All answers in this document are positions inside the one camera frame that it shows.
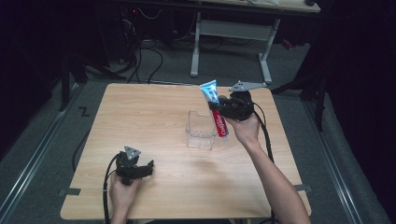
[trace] wooden table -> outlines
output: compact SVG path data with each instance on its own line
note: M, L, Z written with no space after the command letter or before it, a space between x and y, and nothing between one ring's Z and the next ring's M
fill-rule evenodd
M228 96L228 88L218 88ZM302 184L290 146L267 89L251 91L266 116L276 165L294 185ZM102 219L102 187L110 160L124 146L142 151L137 165L154 160L129 218L269 217L259 176L229 125L227 142L211 150L187 147L189 110L208 111L198 86L108 85L61 211L65 219ZM260 133L263 146L264 136ZM306 195L300 191L308 213Z

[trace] white desk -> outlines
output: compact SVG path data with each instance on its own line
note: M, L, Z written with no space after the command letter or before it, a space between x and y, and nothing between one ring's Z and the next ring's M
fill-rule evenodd
M307 6L304 0L280 0L279 5L275 5L263 0L251 1L254 5L250 5L248 1L240 0L203 0L204 3L220 3L231 4L237 6L250 6L250 7L268 7L278 10L292 10L299 12L314 12L319 13L320 8L318 5L312 7ZM197 77L199 70L199 41L200 35L217 35L232 38L244 38L265 41L265 47L258 55L259 63L262 68L262 75L266 84L271 84L271 74L268 69L267 57L270 52L271 46L276 36L276 31L280 20L275 20L272 26L253 25L236 22L226 21L212 21L202 20L201 13L197 14L196 29L195 29L195 44L192 53L191 62L191 76Z

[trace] metal rail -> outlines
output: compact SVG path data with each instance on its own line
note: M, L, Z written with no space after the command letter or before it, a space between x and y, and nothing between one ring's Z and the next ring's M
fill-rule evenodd
M51 140L55 135L56 131L59 129L70 105L74 102L77 96L81 93L82 87L75 84L72 88L72 97L70 103L66 106L63 111L60 111L54 121L51 123L43 139L38 145L32 158L28 161L27 165L21 172L18 180L16 181L14 187L9 192L7 198L4 200L0 207L0 223L7 223L11 217L15 207L18 205L21 197L35 176L35 172L40 167L42 161L44 160L47 152L50 149Z
M315 129L318 140L321 144L323 157L325 159L325 163L329 169L330 176L332 178L332 182L334 183L335 189L337 190L338 197L340 198L341 204L344 206L346 211L346 215L349 219L349 223L361 224L363 223L361 220L361 216L359 215L359 211L353 201L352 195L349 191L349 188L344 181L343 176L341 175L340 170L335 162L334 157L332 156L332 151L330 150L329 145L327 144L326 138L318 129L317 124L315 123L315 110L313 106L308 102L303 102L303 106L305 112L308 114L312 127Z

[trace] clear plastic container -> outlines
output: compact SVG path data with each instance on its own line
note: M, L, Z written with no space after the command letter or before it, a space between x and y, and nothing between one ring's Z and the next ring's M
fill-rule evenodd
M187 147L211 149L217 130L210 113L189 111L186 135Z

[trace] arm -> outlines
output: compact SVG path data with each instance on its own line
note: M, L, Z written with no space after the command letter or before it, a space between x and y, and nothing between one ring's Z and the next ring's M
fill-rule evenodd
M249 119L227 119L236 138L245 147L259 174L268 202L281 223L310 223L303 200L289 180L262 150L259 143L259 122L254 114Z
M141 179L136 179L131 186L123 185L121 177L116 173L111 175L110 198L113 204L112 224L125 224L129 209L134 201L134 196L137 191Z

